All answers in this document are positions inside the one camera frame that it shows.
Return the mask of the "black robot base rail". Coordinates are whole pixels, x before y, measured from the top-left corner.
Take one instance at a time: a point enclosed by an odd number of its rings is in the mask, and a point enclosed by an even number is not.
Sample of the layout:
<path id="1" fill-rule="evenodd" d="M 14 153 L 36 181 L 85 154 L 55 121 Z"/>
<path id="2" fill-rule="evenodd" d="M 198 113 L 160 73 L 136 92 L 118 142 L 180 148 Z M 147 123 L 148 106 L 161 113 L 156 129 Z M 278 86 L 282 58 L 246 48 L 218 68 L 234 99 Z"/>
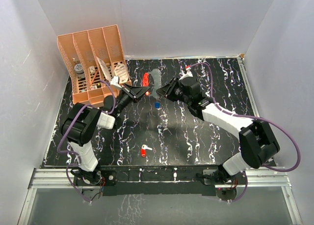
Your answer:
<path id="1" fill-rule="evenodd" d="M 247 183 L 241 172 L 226 176 L 216 166 L 98 167 L 95 172 L 75 168 L 70 173 L 88 196 L 96 191 L 98 196 L 192 194 L 228 200 Z"/>

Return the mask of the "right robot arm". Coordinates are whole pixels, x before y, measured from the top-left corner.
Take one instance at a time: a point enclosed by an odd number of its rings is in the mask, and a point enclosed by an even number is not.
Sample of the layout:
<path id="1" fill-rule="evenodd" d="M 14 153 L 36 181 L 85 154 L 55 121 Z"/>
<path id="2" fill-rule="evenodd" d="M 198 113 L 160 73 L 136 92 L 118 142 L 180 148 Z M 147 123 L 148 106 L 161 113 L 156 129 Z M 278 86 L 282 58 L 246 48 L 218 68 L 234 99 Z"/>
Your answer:
<path id="1" fill-rule="evenodd" d="M 238 117 L 219 107 L 213 98 L 206 96 L 194 77 L 173 78 L 157 89 L 157 94 L 173 102 L 184 102 L 193 116 L 217 125 L 239 140 L 239 153 L 220 164 L 211 174 L 197 174 L 203 183 L 230 184 L 237 173 L 250 168 L 258 169 L 280 151 L 268 122 Z"/>

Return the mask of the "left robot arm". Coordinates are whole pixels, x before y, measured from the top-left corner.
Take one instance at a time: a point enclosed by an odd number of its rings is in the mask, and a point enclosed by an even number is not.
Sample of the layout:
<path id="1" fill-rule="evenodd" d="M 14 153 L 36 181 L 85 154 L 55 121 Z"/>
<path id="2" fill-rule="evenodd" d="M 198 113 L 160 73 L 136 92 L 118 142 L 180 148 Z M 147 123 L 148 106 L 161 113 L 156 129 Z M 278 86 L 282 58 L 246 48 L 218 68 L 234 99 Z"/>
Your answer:
<path id="1" fill-rule="evenodd" d="M 148 95 L 148 86 L 120 86 L 119 95 L 113 94 L 103 99 L 103 109 L 89 104 L 76 103 L 61 126 L 62 139 L 57 147 L 58 153 L 64 141 L 70 144 L 71 150 L 65 153 L 74 154 L 78 160 L 77 171 L 71 174 L 90 185 L 97 185 L 101 180 L 99 160 L 94 154 L 92 137 L 97 128 L 112 130 L 117 116 L 131 102 L 138 102 Z"/>

